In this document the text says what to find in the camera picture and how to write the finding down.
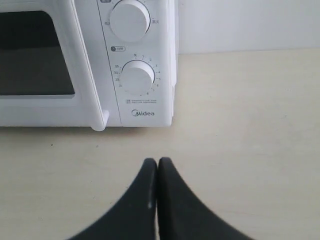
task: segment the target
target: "table surface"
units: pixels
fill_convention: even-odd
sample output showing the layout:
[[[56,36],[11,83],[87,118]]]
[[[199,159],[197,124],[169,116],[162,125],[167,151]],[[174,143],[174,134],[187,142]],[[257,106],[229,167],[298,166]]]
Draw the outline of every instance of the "table surface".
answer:
[[[320,49],[181,55],[169,128],[0,128],[0,238],[63,240],[143,160],[257,240],[320,239]]]

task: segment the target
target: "white microwave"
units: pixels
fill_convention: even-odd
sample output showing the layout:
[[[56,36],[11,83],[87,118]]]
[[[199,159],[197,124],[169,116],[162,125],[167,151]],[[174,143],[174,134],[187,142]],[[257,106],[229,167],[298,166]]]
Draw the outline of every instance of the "white microwave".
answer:
[[[1,127],[165,127],[177,0],[0,0]]]

